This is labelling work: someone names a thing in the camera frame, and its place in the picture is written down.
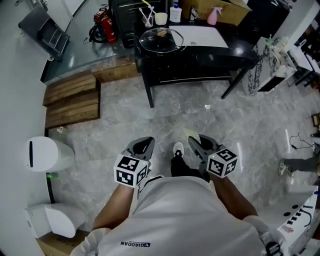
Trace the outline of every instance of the cardboard box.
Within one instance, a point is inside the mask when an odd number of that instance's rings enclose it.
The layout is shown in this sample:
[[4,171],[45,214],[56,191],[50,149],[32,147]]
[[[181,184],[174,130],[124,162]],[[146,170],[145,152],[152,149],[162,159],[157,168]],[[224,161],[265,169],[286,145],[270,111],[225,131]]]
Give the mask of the cardboard box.
[[77,247],[89,232],[77,230],[73,238],[66,238],[52,232],[36,238],[44,255],[48,256],[69,256],[72,250]]
[[218,22],[229,23],[238,26],[251,9],[242,0],[180,0],[182,16],[189,18],[190,9],[194,7],[201,20],[207,20],[212,7],[222,7],[221,15],[218,13]]

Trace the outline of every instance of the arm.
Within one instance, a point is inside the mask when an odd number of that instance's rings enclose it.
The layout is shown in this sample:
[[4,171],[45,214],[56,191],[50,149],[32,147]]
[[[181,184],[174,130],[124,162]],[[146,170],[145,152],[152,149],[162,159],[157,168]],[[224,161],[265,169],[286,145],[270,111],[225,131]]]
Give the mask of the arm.
[[247,216],[258,216],[255,207],[227,177],[220,178],[211,173],[209,175],[214,184],[216,195],[231,215],[239,220],[243,220]]
[[114,229],[129,216],[130,206],[134,196],[134,188],[119,184],[109,201],[95,217],[93,229]]

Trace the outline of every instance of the cup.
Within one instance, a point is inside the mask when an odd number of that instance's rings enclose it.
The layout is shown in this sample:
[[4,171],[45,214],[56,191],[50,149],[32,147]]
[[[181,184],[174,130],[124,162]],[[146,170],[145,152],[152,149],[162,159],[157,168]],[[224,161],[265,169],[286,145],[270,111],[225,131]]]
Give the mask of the cup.
[[155,24],[161,26],[167,23],[168,14],[165,12],[158,12],[154,15]]
[[154,25],[153,14],[150,16],[149,23],[148,23],[147,19],[145,18],[145,16],[142,16],[142,21],[143,21],[146,28],[152,28],[152,26]]

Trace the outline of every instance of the white bottle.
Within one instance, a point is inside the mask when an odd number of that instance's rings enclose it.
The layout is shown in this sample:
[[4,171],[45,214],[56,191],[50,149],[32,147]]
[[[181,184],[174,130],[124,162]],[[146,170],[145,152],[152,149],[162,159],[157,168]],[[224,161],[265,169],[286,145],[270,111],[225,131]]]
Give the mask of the white bottle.
[[170,21],[179,23],[181,21],[181,11],[178,2],[174,2],[174,7],[170,7]]

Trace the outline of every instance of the white t-shirt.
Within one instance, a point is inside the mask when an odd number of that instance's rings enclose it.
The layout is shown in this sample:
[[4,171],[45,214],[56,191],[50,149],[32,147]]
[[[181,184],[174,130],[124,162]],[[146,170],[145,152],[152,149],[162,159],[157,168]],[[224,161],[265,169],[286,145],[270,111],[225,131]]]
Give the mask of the white t-shirt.
[[269,232],[257,216],[229,214],[204,180],[166,177],[144,187],[132,216],[92,231],[71,256],[260,256],[262,234],[285,247],[280,232]]

